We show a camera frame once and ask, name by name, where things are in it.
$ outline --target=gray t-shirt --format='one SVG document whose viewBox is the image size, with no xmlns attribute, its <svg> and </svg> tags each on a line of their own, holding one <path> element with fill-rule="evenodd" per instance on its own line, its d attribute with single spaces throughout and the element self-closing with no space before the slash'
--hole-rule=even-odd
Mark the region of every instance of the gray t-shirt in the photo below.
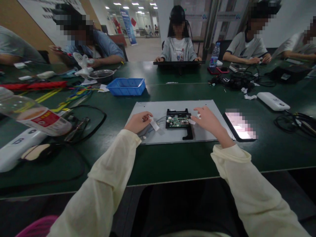
<svg viewBox="0 0 316 237">
<path fill-rule="evenodd" d="M 14 32 L 0 26 L 0 54 L 21 57 L 21 62 L 46 63 L 40 53 Z"/>
<path fill-rule="evenodd" d="M 263 39 L 254 38 L 250 41 L 246 41 L 245 32 L 240 32 L 234 37 L 226 52 L 230 52 L 232 55 L 244 59 L 261 58 L 268 53 Z"/>
</svg>

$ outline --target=blue plastic basket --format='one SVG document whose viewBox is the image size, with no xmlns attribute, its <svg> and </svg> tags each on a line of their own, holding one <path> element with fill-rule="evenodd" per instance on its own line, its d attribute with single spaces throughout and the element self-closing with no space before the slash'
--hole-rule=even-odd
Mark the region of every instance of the blue plastic basket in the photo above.
<svg viewBox="0 0 316 237">
<path fill-rule="evenodd" d="M 116 78 L 107 86 L 114 96 L 142 95 L 145 88 L 143 78 Z"/>
</svg>

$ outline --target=circuit board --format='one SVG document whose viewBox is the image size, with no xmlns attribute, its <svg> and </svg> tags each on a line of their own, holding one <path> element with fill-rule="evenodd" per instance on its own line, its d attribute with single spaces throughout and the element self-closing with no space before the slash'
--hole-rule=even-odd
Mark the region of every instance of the circuit board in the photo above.
<svg viewBox="0 0 316 237">
<path fill-rule="evenodd" d="M 167 123 L 169 122 L 169 127 L 187 127 L 189 124 L 188 116 L 185 116 L 184 118 L 171 118 L 170 116 L 167 116 Z"/>
</svg>

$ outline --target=black pants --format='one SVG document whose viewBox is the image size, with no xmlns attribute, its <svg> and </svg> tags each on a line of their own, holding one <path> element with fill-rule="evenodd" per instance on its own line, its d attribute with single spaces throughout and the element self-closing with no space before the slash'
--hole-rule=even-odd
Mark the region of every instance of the black pants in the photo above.
<svg viewBox="0 0 316 237">
<path fill-rule="evenodd" d="M 239 237 L 231 200 L 219 178 L 148 188 L 151 190 L 147 200 L 140 198 L 132 236 L 137 232 L 141 237 L 157 237 L 183 230 L 201 230 Z"/>
</svg>

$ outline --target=plastic water bottle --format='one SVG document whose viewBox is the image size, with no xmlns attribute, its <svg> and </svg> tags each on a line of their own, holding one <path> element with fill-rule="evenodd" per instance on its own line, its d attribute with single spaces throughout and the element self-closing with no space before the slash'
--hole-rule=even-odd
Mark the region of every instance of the plastic water bottle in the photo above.
<svg viewBox="0 0 316 237">
<path fill-rule="evenodd" d="M 0 87 L 0 113 L 49 136 L 64 135 L 72 128 L 70 122 L 50 109 L 28 97 L 14 95 L 4 87 Z"/>
<path fill-rule="evenodd" d="M 211 60 L 210 60 L 210 68 L 211 68 L 211 70 L 216 68 L 218 56 L 220 55 L 220 44 L 221 43 L 219 43 L 219 42 L 216 43 L 216 46 L 213 49 L 212 57 L 211 57 Z"/>
</svg>

